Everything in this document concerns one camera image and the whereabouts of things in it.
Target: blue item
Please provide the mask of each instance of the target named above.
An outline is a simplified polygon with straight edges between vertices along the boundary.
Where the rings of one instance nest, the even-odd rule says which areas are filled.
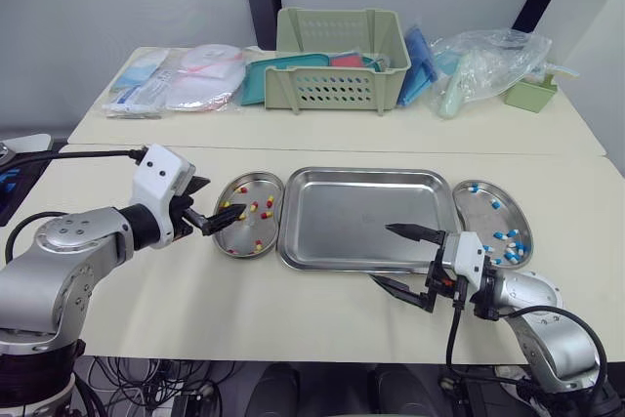
[[[408,106],[438,80],[434,56],[421,30],[413,26],[405,35],[406,49],[412,66],[406,72],[397,104]]]
[[[518,261],[521,257],[518,254],[514,254],[514,253],[506,253],[504,254],[504,257],[508,260],[508,261],[512,261],[513,259],[515,261]]]
[[[247,65],[245,82],[243,83],[243,98],[241,104],[258,104],[265,101],[265,69],[275,67],[278,70],[287,67],[327,67],[330,58],[325,54],[303,54],[288,58],[267,59]]]
[[[136,58],[110,87],[111,92],[143,85],[165,61],[169,49],[157,49]]]

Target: rectangular metal tray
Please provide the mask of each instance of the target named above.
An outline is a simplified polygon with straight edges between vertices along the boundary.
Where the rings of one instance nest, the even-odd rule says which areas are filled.
[[[303,168],[286,185],[278,252],[298,270],[427,271],[437,248],[385,229],[459,231],[447,182],[425,170]]]

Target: blue and white capsule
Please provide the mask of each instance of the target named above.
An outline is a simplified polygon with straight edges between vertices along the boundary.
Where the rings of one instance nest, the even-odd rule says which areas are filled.
[[[518,261],[521,257],[515,253],[506,253],[504,254],[504,258],[506,258],[508,261]]]

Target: oval metal dish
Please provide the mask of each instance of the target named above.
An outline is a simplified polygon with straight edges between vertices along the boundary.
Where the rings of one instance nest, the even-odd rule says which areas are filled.
[[[246,188],[247,192],[237,192],[239,188]],[[282,181],[272,173],[247,173],[230,182],[217,200],[215,213],[225,202],[246,204],[243,212],[245,219],[213,235],[215,244],[224,253],[239,259],[256,258],[270,251],[277,241],[283,193]],[[268,208],[270,195],[273,196],[273,204]],[[255,212],[250,211],[253,202],[259,204]],[[272,211],[272,216],[262,219],[261,215],[267,211]],[[262,241],[262,249],[256,249],[256,240]]]
[[[478,192],[471,191],[474,184],[478,185]],[[493,198],[501,203],[498,209],[491,205]],[[495,268],[518,269],[529,263],[534,249],[529,223],[517,202],[505,190],[487,181],[468,180],[454,188],[453,200],[464,229],[475,231],[483,244],[494,248],[494,252],[488,253],[490,259],[502,260],[499,266],[493,265]],[[512,229],[518,229],[519,234],[509,239],[494,236],[497,231],[507,234]],[[524,255],[516,264],[504,257],[506,247],[513,241],[525,247]]]

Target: floor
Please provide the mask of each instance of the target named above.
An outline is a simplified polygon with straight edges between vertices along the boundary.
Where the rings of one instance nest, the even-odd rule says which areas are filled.
[[[93,362],[90,356],[82,356],[76,363],[76,372],[87,381],[89,368]],[[232,362],[214,362],[211,377],[219,380],[226,376]],[[269,363],[260,361],[237,362],[235,374],[220,385],[225,416],[243,417],[254,387]],[[300,410],[298,417],[319,417],[342,414],[368,413],[367,374],[373,364],[366,363],[291,363],[300,373]],[[134,359],[130,366],[137,377],[145,376],[146,360]],[[433,417],[452,416],[451,404],[438,387],[438,365],[408,365],[426,387],[437,407],[438,414]],[[99,391],[104,404],[108,404],[113,395],[113,388],[98,366],[93,367],[90,383],[94,388],[109,390]],[[117,401],[119,394],[113,397]],[[72,407],[81,408],[80,398],[74,396]],[[167,417],[171,402],[154,412],[153,417]],[[110,417],[144,417],[144,410],[128,400],[119,401],[109,409]]]

